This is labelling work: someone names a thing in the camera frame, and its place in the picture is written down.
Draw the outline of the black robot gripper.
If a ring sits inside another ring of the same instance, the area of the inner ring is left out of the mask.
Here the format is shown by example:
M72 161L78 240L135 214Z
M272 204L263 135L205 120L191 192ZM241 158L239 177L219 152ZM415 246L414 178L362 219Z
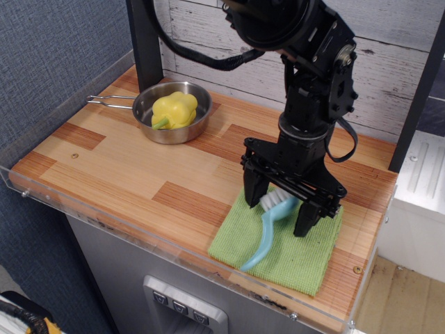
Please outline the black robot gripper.
M334 217L347 191L325 166L332 134L328 130L320 136L298 137L281 131L276 143L246 138L241 164L249 207L258 205L273 183L303 201L293 231L295 237L305 237L320 217Z

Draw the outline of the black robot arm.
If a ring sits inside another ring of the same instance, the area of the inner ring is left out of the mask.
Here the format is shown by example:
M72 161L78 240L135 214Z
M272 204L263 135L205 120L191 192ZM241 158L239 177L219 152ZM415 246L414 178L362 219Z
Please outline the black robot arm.
M296 196L302 204L294 235L303 237L321 218L334 217L347 193L325 158L334 128L350 129L345 115L358 97L355 35L322 1L226 1L225 12L245 43L278 52L284 64L278 140L245 140L246 202L256 205L269 184Z

